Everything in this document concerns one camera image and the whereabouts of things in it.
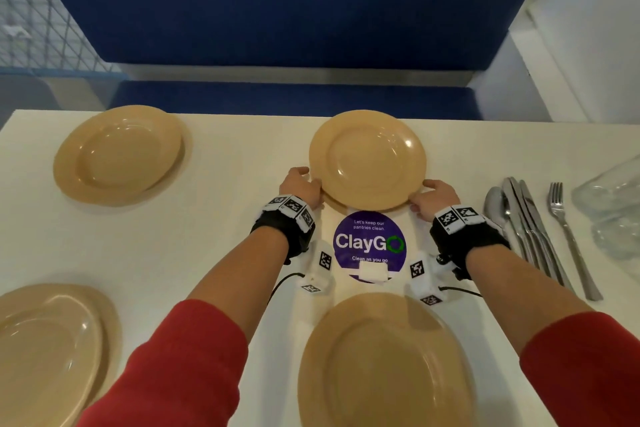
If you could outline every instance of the stacked plates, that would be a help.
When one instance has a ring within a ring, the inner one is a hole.
[[[116,376],[121,330],[90,287],[41,284],[0,297],[3,427],[68,427]]]
[[[325,122],[309,148],[314,178],[340,212],[390,210],[422,186],[424,148],[398,119],[372,110],[341,113]]]
[[[158,108],[130,105],[91,117],[62,143],[58,187],[83,203],[132,204],[163,188],[184,160],[181,122]]]
[[[354,296],[309,337],[298,374],[304,427],[474,425],[467,360],[451,331],[420,302]]]

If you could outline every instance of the hand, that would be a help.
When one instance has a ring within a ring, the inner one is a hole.
[[[460,204],[456,190],[444,181],[425,179],[422,185],[433,190],[414,192],[409,196],[409,201],[412,203],[411,211],[418,213],[418,218],[421,220],[431,222],[438,211],[444,210],[447,206]]]
[[[280,194],[293,194],[302,199],[311,209],[316,209],[322,204],[319,179],[309,182],[305,177],[309,173],[308,167],[292,167],[289,174],[280,184]]]

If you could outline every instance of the black wrist strap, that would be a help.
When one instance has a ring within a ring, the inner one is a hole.
[[[284,264],[289,265],[293,257],[309,249],[316,223],[311,210],[302,199],[284,195],[273,198],[262,208],[251,232],[260,227],[280,230],[287,237],[289,251]]]
[[[458,280],[471,280],[467,270],[467,255],[472,248],[490,245],[511,248],[497,228],[495,223],[472,207],[459,204],[436,214],[431,236],[443,258],[448,257],[456,264],[454,274]]]

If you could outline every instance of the clear glass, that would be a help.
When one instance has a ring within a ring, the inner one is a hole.
[[[640,204],[640,155],[578,186],[572,200],[580,211],[596,220]]]
[[[594,223],[593,240],[607,255],[617,260],[640,257],[640,206],[626,208]]]

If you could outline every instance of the person's left hand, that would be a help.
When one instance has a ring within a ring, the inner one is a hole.
[[[319,179],[309,182],[305,177],[308,173],[308,167],[292,167],[280,184],[280,194],[293,194],[307,203],[311,209],[316,209],[322,204],[322,183]]]

